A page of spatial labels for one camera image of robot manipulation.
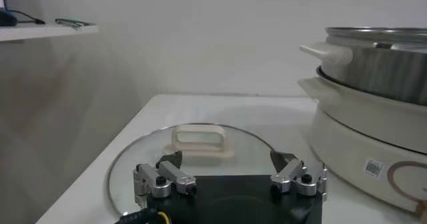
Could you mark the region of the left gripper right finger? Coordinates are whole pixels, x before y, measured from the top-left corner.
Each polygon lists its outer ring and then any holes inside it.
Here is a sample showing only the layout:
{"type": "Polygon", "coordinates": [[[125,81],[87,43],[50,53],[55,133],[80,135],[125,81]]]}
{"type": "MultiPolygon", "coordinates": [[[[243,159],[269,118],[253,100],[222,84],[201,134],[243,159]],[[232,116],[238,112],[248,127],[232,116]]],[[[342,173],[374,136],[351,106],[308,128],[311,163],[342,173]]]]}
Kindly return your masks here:
{"type": "Polygon", "coordinates": [[[295,188],[297,194],[304,197],[320,195],[323,199],[327,198],[328,169],[324,163],[319,169],[310,171],[304,161],[294,154],[276,150],[270,151],[270,159],[276,170],[270,181],[280,194],[289,193],[295,188]]]}

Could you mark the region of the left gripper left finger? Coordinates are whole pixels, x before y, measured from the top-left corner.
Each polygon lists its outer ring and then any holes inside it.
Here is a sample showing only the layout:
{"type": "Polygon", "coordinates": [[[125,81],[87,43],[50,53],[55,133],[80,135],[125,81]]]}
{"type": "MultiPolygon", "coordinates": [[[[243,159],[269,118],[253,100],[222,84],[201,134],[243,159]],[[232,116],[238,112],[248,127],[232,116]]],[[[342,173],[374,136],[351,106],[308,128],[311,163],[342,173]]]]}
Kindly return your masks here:
{"type": "Polygon", "coordinates": [[[183,153],[176,151],[162,156],[154,166],[149,163],[136,165],[133,170],[135,203],[144,207],[149,196],[166,199],[172,194],[173,186],[179,194],[195,195],[196,178],[180,169],[182,160],[183,153]]]}

